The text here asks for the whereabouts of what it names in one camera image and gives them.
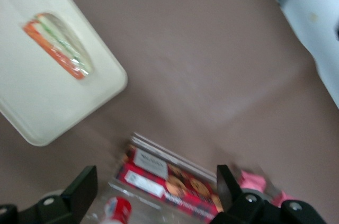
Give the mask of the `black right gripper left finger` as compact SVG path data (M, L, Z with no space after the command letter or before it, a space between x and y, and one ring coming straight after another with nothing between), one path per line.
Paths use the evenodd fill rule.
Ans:
M86 166L60 195L50 195L19 211L1 205L1 223L80 223L98 193L95 165Z

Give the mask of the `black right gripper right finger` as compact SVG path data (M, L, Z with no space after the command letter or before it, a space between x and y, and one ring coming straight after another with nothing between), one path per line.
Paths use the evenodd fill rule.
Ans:
M227 165L217 166L217 192L223 211L211 223L325 223L308 203L285 200L276 207L254 192L244 192Z

